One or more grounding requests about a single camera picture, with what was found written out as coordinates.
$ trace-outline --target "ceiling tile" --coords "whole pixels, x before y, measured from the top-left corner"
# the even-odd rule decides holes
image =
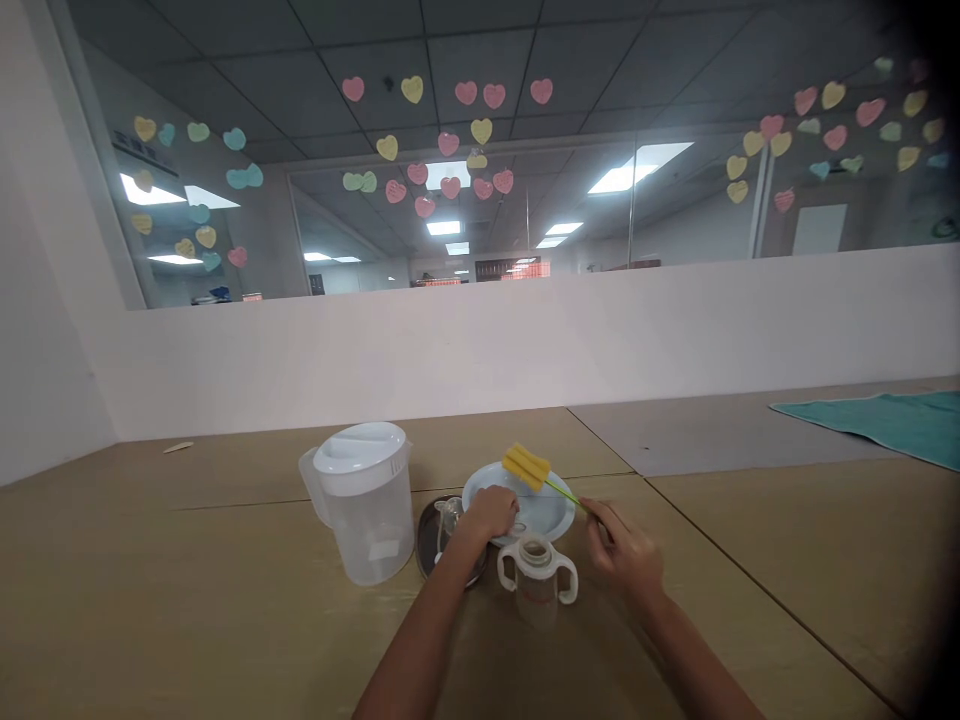
[[[423,41],[336,48],[324,50],[321,55],[337,83],[344,78],[363,78],[363,97],[358,103],[350,103],[360,127],[376,130],[436,123],[430,63]],[[403,79],[414,75],[423,78],[423,97],[416,105],[400,90]],[[392,81],[389,90],[388,78]]]
[[[598,107],[671,102],[749,18],[749,12],[652,18],[603,93]]]
[[[541,28],[530,53],[518,113],[592,110],[639,29],[637,21]],[[553,80],[553,96],[546,105],[534,102],[529,91],[529,85],[542,78]]]
[[[357,129],[346,101],[312,51],[221,60],[217,66],[291,137]]]
[[[206,55],[240,55],[310,45],[296,14],[277,0],[151,0]]]

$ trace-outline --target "pink paper heart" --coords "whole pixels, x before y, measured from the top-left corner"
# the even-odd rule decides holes
[[[417,198],[413,204],[417,209],[417,215],[423,218],[430,217],[437,209],[437,204],[428,197]]]
[[[810,112],[810,108],[817,101],[817,93],[819,92],[817,88],[812,87],[793,94],[793,106],[797,109],[797,115],[803,117]]]
[[[477,178],[473,181],[473,191],[481,200],[486,200],[493,195],[493,183],[488,183],[483,178]]]
[[[473,101],[477,99],[477,84],[473,80],[465,83],[457,83],[453,94],[456,95],[457,100],[464,105],[473,105]]]
[[[503,85],[487,83],[483,86],[483,101],[491,110],[496,110],[507,99],[507,89]]]
[[[343,94],[348,100],[360,102],[363,97],[363,78],[347,78],[343,81]]]
[[[453,200],[460,194],[460,178],[444,178],[441,180],[440,192],[447,200]]]
[[[837,125],[823,134],[823,144],[831,150],[839,150],[847,141],[847,126]]]
[[[440,133],[440,137],[437,138],[437,147],[440,148],[440,153],[444,157],[450,157],[460,147],[460,138],[453,133]]]
[[[793,188],[784,190],[782,193],[777,193],[773,196],[773,204],[776,206],[777,212],[780,214],[783,214],[792,208],[794,200],[796,200],[796,196],[793,194]]]
[[[229,260],[230,264],[234,267],[243,267],[247,264],[247,249],[237,247],[227,251],[227,260]]]
[[[396,180],[387,180],[385,192],[387,194],[387,202],[391,205],[396,205],[407,196],[407,186],[401,185]]]
[[[783,130],[783,115],[767,115],[760,121],[760,134],[769,140]]]
[[[887,101],[883,98],[877,98],[870,102],[862,102],[857,107],[857,124],[860,127],[872,125],[873,121],[880,117],[880,113],[887,106]]]
[[[530,96],[537,104],[546,105],[551,95],[553,95],[553,80],[550,78],[534,80],[530,83]]]
[[[423,185],[427,181],[427,166],[423,163],[412,163],[407,165],[407,177],[414,185]]]
[[[493,186],[506,195],[513,190],[513,173],[510,170],[503,170],[493,176]]]

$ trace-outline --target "fluorescent light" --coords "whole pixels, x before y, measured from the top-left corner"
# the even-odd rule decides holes
[[[174,202],[186,202],[179,195],[174,195],[158,187],[150,188],[150,192],[145,193],[137,187],[132,177],[123,173],[120,173],[120,182],[123,183],[123,190],[127,193],[127,200],[134,205],[167,205]]]
[[[473,180],[467,163],[463,160],[446,163],[427,163],[427,190],[439,190],[440,181],[445,177],[460,178],[460,187],[468,188]]]
[[[583,223],[557,223],[552,228],[547,230],[547,235],[569,235],[578,227],[583,225]]]
[[[449,222],[427,223],[427,230],[430,231],[431,235],[459,235],[460,221],[451,220]]]
[[[154,255],[151,260],[170,263],[171,265],[203,265],[203,260],[185,258],[182,255]]]
[[[544,238],[543,240],[540,241],[540,244],[537,245],[537,250],[539,250],[540,248],[546,248],[546,247],[556,247],[566,239],[567,239],[566,235],[564,235],[562,238],[556,238],[556,237]]]
[[[660,145],[644,145],[637,150],[636,172],[633,170],[633,158],[630,158],[621,167],[613,168],[600,178],[600,182],[587,191],[588,195],[598,193],[623,192],[629,190],[647,175],[663,167],[682,153],[693,143],[663,143]]]
[[[184,185],[183,189],[187,191],[187,201],[191,205],[206,205],[211,210],[220,210],[228,207],[240,207],[232,200],[227,200],[219,195],[214,195],[209,190],[204,190],[196,185]]]

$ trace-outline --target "blue paper heart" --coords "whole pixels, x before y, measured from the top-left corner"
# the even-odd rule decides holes
[[[206,225],[210,219],[210,208],[206,205],[191,205],[187,210],[187,216],[197,225]]]
[[[231,150],[243,150],[247,144],[247,136],[243,134],[243,130],[240,128],[234,128],[223,134],[223,144]]]
[[[810,172],[812,172],[821,180],[826,180],[827,175],[830,174],[830,163],[828,162],[814,163],[813,165],[810,166]]]
[[[220,255],[217,253],[204,253],[200,259],[203,260],[203,269],[207,272],[213,272],[220,267]]]
[[[170,123],[164,123],[163,127],[160,128],[160,132],[157,133],[157,137],[160,138],[160,143],[164,147],[170,147],[173,145],[173,138],[177,135],[177,128]]]

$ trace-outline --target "paper heart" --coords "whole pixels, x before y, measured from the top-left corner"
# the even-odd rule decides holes
[[[903,136],[903,126],[894,121],[889,122],[880,128],[880,139],[886,140],[887,142],[900,142],[900,138]]]
[[[137,213],[130,216],[130,222],[141,235],[149,235],[153,231],[153,218],[146,213]]]
[[[190,123],[187,125],[187,137],[193,142],[203,142],[210,137],[210,128],[206,123]]]
[[[912,92],[903,101],[903,114],[907,117],[914,117],[923,110],[923,106],[927,104],[927,91],[926,90],[917,90]]]
[[[831,80],[823,88],[823,95],[820,97],[820,100],[823,102],[823,109],[829,110],[830,108],[836,107],[846,94],[846,85]]]
[[[194,236],[196,236],[197,242],[208,250],[217,244],[217,231],[209,225],[204,225],[202,228],[197,228]]]
[[[917,164],[917,160],[920,159],[920,148],[918,147],[902,147],[897,153],[897,171],[903,172],[904,170],[909,170],[914,165]]]
[[[553,95],[553,80],[550,78],[534,80],[530,83],[530,97],[538,105],[546,105],[550,102],[551,95]]]
[[[820,134],[820,118],[810,118],[809,120],[801,120],[800,124],[797,125],[797,130],[808,135],[819,135]]]
[[[923,125],[923,139],[930,145],[938,142],[943,137],[944,122],[943,118],[931,120]]]
[[[767,115],[760,121],[760,134],[764,140],[769,140],[783,130],[783,115]]]
[[[493,183],[488,183],[483,178],[477,178],[473,181],[473,191],[481,200],[486,200],[493,195]]]
[[[812,172],[821,180],[826,180],[827,175],[830,174],[830,163],[828,162],[814,163],[813,165],[810,166],[810,172]]]
[[[386,187],[387,202],[396,205],[407,196],[407,186],[401,185],[396,180],[387,180]]]
[[[778,213],[783,215],[793,207],[794,200],[796,200],[796,195],[793,194],[793,188],[790,188],[773,196],[773,206],[777,208]]]
[[[189,239],[184,238],[176,245],[173,246],[174,251],[180,257],[185,257],[187,260],[195,260],[197,258],[197,249],[193,246],[193,243]]]
[[[788,130],[785,133],[777,133],[770,139],[770,152],[774,157],[780,157],[793,144],[793,134]]]
[[[474,140],[481,145],[486,145],[487,140],[493,135],[493,123],[490,121],[490,118],[474,120],[470,123],[470,132],[473,134]]]
[[[419,75],[404,78],[400,81],[400,92],[407,100],[416,105],[423,97],[423,78]]]
[[[793,107],[797,110],[797,115],[803,117],[808,112],[810,108],[813,107],[813,104],[817,101],[817,94],[820,91],[815,87],[809,87],[806,90],[800,90],[793,94]]]
[[[229,260],[230,264],[234,267],[243,267],[247,264],[247,249],[245,247],[237,247],[233,250],[228,250],[227,260]]]
[[[170,123],[164,123],[163,127],[160,128],[160,132],[157,133],[157,137],[160,139],[160,144],[164,147],[170,147],[173,145],[173,138],[175,138],[176,135],[177,128]]]
[[[827,130],[823,134],[823,144],[836,152],[843,147],[847,141],[847,126],[837,125],[833,130]]]
[[[857,155],[852,158],[844,158],[840,161],[840,167],[851,175],[856,175],[863,169],[863,155]]]
[[[363,97],[363,78],[346,78],[342,83],[340,83],[340,87],[343,89],[343,94],[346,96],[347,100],[360,102],[360,98]]]
[[[390,160],[391,162],[396,160],[399,149],[400,145],[397,143],[397,138],[393,135],[387,135],[385,138],[377,140],[377,152],[380,153],[380,157],[384,160]]]
[[[473,105],[473,101],[477,99],[477,84],[473,80],[457,83],[457,86],[453,89],[453,94],[464,105]]]
[[[247,136],[243,134],[243,130],[240,128],[227,130],[227,132],[223,134],[223,144],[231,150],[243,150],[247,144]]]
[[[412,163],[407,165],[407,177],[414,185],[423,185],[427,181],[427,175],[430,172],[423,163]]]
[[[422,218],[430,217],[433,215],[433,211],[437,209],[437,204],[428,197],[417,198],[413,206],[417,211],[417,215]]]
[[[493,176],[493,186],[504,195],[513,190],[513,172],[501,170]]]
[[[503,85],[487,83],[483,86],[483,101],[491,110],[496,110],[507,99],[507,89]]]
[[[731,155],[727,158],[727,177],[731,180],[736,180],[738,177],[743,175],[743,171],[746,169],[746,158],[742,158],[739,155]]]
[[[753,157],[761,148],[763,148],[764,143],[763,135],[758,133],[756,130],[751,130],[746,135],[743,136],[743,149],[747,153],[747,157]]]
[[[460,138],[453,133],[440,133],[440,137],[437,138],[437,147],[440,148],[441,155],[450,157],[460,147]]]
[[[447,200],[453,200],[460,194],[460,178],[444,178],[441,180],[440,192]]]
[[[887,101],[883,98],[860,103],[857,107],[857,124],[860,127],[872,125],[886,106]]]

